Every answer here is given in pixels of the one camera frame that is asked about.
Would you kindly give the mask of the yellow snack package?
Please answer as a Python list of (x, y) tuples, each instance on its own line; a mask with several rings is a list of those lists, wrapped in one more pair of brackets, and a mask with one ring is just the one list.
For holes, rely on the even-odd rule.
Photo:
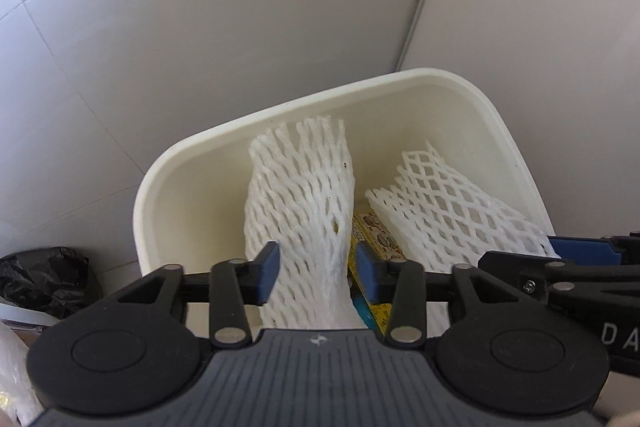
[(352, 303), (368, 329), (384, 335), (390, 317), (390, 303), (379, 303), (385, 283), (385, 262), (405, 260), (396, 239), (372, 210), (363, 210), (352, 218), (352, 239), (347, 260)]

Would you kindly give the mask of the black garbage bag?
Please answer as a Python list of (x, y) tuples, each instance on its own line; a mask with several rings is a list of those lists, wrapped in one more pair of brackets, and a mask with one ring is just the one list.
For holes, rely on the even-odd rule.
[(104, 297), (89, 260), (67, 247), (20, 251), (1, 259), (1, 298), (64, 320)]

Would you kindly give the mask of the white foam net sleeve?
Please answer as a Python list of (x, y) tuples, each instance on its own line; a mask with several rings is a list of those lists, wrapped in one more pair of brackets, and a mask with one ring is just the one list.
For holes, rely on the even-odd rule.
[(344, 122), (318, 116), (279, 124), (250, 142), (245, 254), (280, 245), (280, 271), (260, 310), (274, 329), (361, 329), (350, 297), (355, 175)]

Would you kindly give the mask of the flat white foam net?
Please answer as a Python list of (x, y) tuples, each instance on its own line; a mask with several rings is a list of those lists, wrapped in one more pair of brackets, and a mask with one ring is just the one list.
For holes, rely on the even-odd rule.
[(396, 171), (366, 199), (404, 257), (426, 271), (475, 267), (487, 251), (558, 257), (541, 227), (450, 167), (431, 143), (402, 153)]

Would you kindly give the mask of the white trash bin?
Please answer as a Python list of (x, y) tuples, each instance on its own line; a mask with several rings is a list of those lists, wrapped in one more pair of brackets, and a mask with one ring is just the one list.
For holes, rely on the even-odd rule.
[(250, 324), (359, 329), (352, 220), (371, 213), (427, 270), (486, 251), (550, 257), (552, 225), (497, 109), (469, 81), (420, 68), (305, 96), (190, 136), (134, 203), (143, 273), (206, 272), (275, 241), (281, 266)]

